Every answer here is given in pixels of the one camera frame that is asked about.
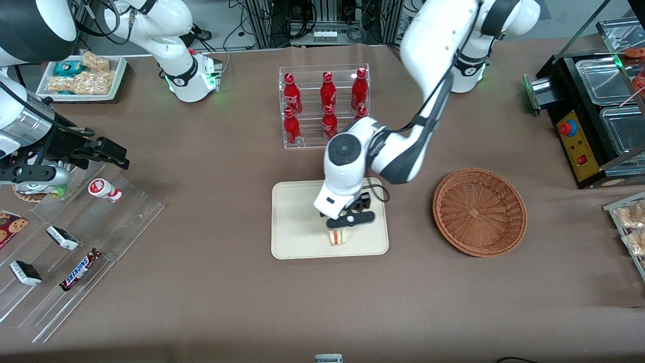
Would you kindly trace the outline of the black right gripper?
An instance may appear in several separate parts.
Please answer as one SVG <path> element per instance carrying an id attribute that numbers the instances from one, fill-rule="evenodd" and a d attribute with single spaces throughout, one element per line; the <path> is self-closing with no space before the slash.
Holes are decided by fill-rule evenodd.
<path id="1" fill-rule="evenodd" d="M 64 168 L 88 168 L 90 161 L 107 162 L 122 170 L 128 170 L 130 161 L 127 150 L 106 137 L 90 139 L 95 136 L 90 128 L 69 127 L 64 130 L 54 126 L 44 139 L 30 147 L 30 165 L 58 165 Z"/>

